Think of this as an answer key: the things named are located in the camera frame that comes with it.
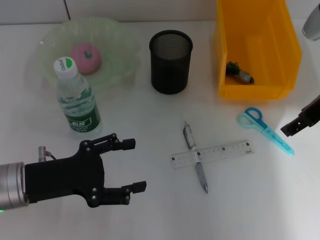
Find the white table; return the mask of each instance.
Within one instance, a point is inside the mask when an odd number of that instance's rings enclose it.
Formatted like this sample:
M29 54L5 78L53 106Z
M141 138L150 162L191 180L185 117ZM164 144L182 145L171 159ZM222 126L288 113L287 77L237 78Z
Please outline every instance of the white table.
M146 181L129 206L89 208L80 196L30 204L0 214L3 240L316 240L320 238L320 124L286 138L280 128L320 94L320 42L307 41L294 25L303 51L295 90L272 102L217 98L212 61L213 21L127 23L141 43L134 85L120 84L97 96L103 133L136 139L135 150L102 155L105 187ZM55 91L36 75L35 48L55 25L0 26L0 164L38 160L45 145L57 158L73 155L74 137ZM193 41L189 82L164 95L150 82L151 37L166 29ZM237 116L259 108L265 122L296 151L287 156ZM170 155L187 150L183 120L199 148L244 139L256 153L204 165L209 194L193 167L174 170Z

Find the clear plastic bowl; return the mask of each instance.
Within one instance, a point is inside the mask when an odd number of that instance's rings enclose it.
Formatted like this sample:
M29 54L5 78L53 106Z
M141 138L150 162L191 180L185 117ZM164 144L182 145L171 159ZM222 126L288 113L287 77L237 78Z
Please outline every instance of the clear plastic bowl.
M105 17L66 21L48 32L36 49L38 73L55 87L55 60L71 56L72 48L82 43L92 44L101 54L100 68L84 75L95 92L135 73L139 43L120 22Z

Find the ruler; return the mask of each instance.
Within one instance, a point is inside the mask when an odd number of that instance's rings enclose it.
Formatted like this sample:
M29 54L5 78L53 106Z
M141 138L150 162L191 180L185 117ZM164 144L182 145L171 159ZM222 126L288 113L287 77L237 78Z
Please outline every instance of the ruler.
M229 159L255 152L253 146L248 140L243 140L221 146L198 149L199 158L202 163L209 163L221 159ZM190 151L173 154L171 156L171 165L174 169L195 165L193 153Z

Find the yellow storage box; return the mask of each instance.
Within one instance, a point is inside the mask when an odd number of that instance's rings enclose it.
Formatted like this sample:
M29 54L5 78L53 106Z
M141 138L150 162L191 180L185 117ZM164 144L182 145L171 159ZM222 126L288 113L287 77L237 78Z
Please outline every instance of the yellow storage box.
M216 4L218 95L253 100L287 97L295 87L302 52L285 0L216 0ZM254 84L226 76L229 61L250 73Z

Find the white wall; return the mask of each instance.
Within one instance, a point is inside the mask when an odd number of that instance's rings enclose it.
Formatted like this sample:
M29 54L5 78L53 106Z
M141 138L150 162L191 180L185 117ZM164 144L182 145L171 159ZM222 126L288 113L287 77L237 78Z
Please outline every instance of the white wall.
M291 17L307 18L320 0L286 2ZM66 0L66 3L72 19L101 16L135 22L216 17L216 0ZM67 20L63 0L0 0L0 24L61 23Z
M320 1L286 2L293 18L307 18ZM135 22L208 20L216 17L215 0L66 0L66 3L71 18L100 16Z
M0 24L61 23L68 20L63 0L0 0Z

